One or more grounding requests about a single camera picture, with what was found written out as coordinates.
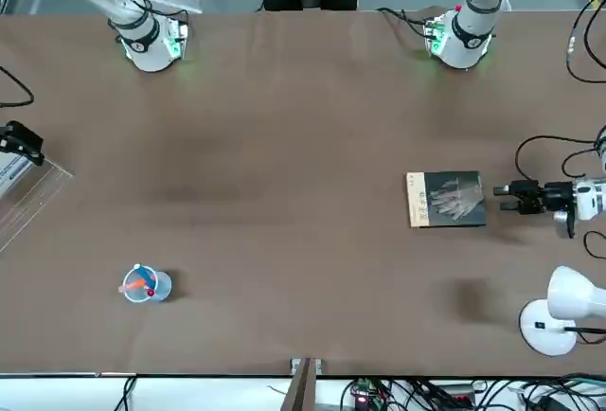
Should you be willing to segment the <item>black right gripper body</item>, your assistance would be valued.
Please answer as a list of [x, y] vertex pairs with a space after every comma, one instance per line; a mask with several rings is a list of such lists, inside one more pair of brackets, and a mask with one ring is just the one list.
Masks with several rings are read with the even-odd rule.
[[12, 120], [1, 127], [1, 151], [20, 153], [31, 151], [28, 146], [29, 133], [33, 132], [24, 124]]

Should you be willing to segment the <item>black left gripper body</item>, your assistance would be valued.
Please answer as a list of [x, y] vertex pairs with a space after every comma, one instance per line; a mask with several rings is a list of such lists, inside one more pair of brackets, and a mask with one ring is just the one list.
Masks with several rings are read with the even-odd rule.
[[574, 213], [576, 211], [574, 182], [545, 183], [543, 187], [543, 206], [547, 212]]

